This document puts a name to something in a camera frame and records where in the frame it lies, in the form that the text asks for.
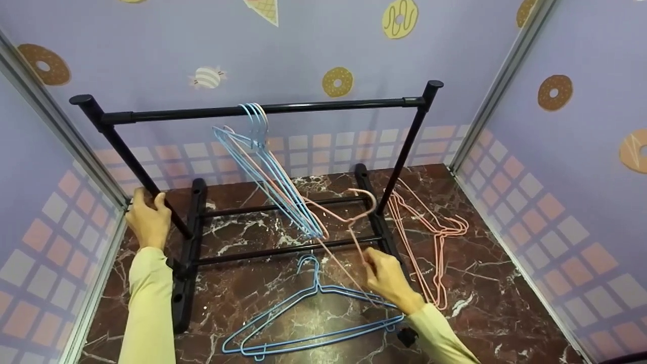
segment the donut sticker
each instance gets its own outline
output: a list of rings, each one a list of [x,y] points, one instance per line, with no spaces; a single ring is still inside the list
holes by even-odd
[[[247,6],[254,10],[263,19],[274,26],[279,26],[279,0],[243,0]]]
[[[519,10],[517,10],[517,27],[523,28],[536,2],[537,0],[523,0],[519,6]]]
[[[322,78],[323,91],[330,97],[342,97],[353,88],[353,74],[343,67],[335,67]]]
[[[554,74],[546,78],[537,92],[537,102],[546,111],[557,111],[573,96],[573,83],[568,76]]]
[[[70,81],[70,69],[58,54],[36,44],[21,44],[18,52],[45,85],[61,86]]]
[[[624,138],[620,162],[630,170],[647,174],[647,129],[638,129]]]
[[[382,29],[389,39],[404,38],[418,21],[418,6],[413,0],[395,0],[382,16]]]
[[[195,89],[215,89],[223,80],[227,79],[225,72],[220,70],[220,66],[200,67],[195,70],[195,76],[189,76],[191,85]]]

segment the rack upright pole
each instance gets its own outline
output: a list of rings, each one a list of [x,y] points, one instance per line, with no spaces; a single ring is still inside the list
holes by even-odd
[[[104,111],[96,102],[92,95],[77,95],[70,98],[70,104],[77,105],[85,113],[88,119],[92,122],[94,127],[104,135],[108,140],[111,146],[119,154],[119,156],[126,162],[126,165],[133,171],[137,179],[142,183],[144,188],[151,193],[153,198],[160,193],[159,188],[151,179],[151,177],[146,173],[144,167],[137,161],[133,152],[130,151],[126,143],[116,132],[113,125],[106,125],[101,122],[101,118],[104,115]],[[185,239],[190,239],[193,236],[193,233],[189,231],[189,228],[186,226],[180,215],[177,214],[175,209],[168,203],[164,202],[166,206],[171,210],[171,221],[175,224],[177,229],[182,233]]]
[[[427,86],[424,88],[424,92],[422,93],[424,105],[418,106],[418,111],[413,117],[411,128],[409,129],[409,133],[404,140],[400,155],[398,155],[398,159],[395,162],[395,167],[393,167],[393,173],[391,174],[391,177],[386,184],[386,188],[384,189],[384,194],[380,199],[380,203],[377,205],[377,209],[375,209],[376,214],[384,214],[384,207],[386,207],[386,204],[389,201],[389,197],[391,196],[391,192],[393,192],[393,189],[395,188],[395,183],[398,181],[398,178],[400,178],[400,173],[402,172],[402,168],[404,168],[406,159],[409,156],[409,152],[411,151],[411,146],[413,146],[413,142],[418,135],[418,131],[422,126],[424,117],[427,115],[429,108],[432,106],[433,99],[436,97],[438,89],[442,88],[442,86],[444,86],[444,83],[442,83],[441,81],[427,82]]]

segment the checkered pattern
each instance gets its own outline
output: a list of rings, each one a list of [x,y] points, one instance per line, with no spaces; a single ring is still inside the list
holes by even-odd
[[[411,149],[407,165],[449,163],[469,125],[423,128]],[[291,177],[348,172],[356,163],[369,169],[391,168],[408,129],[349,131],[337,134],[293,135],[269,138],[268,144]],[[161,190],[185,188],[195,178],[208,185],[250,181],[218,143],[135,147],[131,151]],[[114,150],[99,150],[99,159],[127,193],[140,186]]]
[[[110,201],[74,163],[22,239],[5,242],[11,253],[0,258],[0,361],[58,360],[116,217]]]
[[[616,242],[598,241],[487,129],[458,176],[592,358],[647,350],[647,290],[613,258]]]

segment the person's left hand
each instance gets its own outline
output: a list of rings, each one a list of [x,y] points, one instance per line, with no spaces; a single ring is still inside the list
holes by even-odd
[[[171,210],[164,205],[166,194],[158,194],[154,200],[155,209],[144,201],[144,189],[139,187],[133,196],[133,206],[126,213],[128,226],[133,230],[139,248],[155,247],[164,250],[166,237],[171,229]]]

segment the brown marble surface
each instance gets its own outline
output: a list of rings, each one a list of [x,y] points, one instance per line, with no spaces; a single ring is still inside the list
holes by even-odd
[[[371,173],[376,190],[386,185],[390,170]],[[408,168],[402,178],[435,212],[458,214],[470,222],[460,238],[448,238],[445,245],[448,308],[443,312],[465,345],[482,363],[581,363],[530,287],[515,269],[503,249],[494,241],[485,224],[453,179],[442,178],[438,168]],[[350,174],[299,178],[296,186],[313,199],[341,196],[355,187]],[[409,198],[410,195],[398,189]],[[186,213],[189,190],[168,194],[169,202]],[[224,185],[208,189],[208,207],[228,209],[261,205],[265,197],[252,183]],[[332,205],[341,216],[362,212],[361,204]],[[331,233],[331,239],[348,237],[345,225],[329,214],[317,212]],[[403,213],[405,229],[419,265],[428,282],[434,273],[432,235],[409,214]],[[358,236],[370,234],[366,219],[355,225]],[[280,214],[258,212],[218,218],[204,230],[202,256],[239,253],[251,249],[301,244],[294,227]],[[399,251],[411,270],[408,256],[398,238]],[[173,230],[168,254],[178,255],[180,234]],[[128,233],[110,274],[104,296],[83,348],[80,363],[116,363],[127,319],[127,272],[137,250]],[[364,268],[352,245],[333,249],[335,256],[358,280]],[[322,251],[323,284],[352,288],[349,279]],[[197,279],[189,330],[177,335],[177,363],[253,363],[253,358],[221,352],[223,341],[253,316],[282,301],[295,291],[311,285],[312,265],[296,272],[299,255],[289,254],[202,267]],[[301,301],[277,318],[249,343],[283,341],[312,336],[358,323],[373,322],[385,316],[385,309],[334,294],[319,294]],[[384,330],[311,350],[267,356],[265,363],[430,363],[416,345],[406,348],[394,333]]]

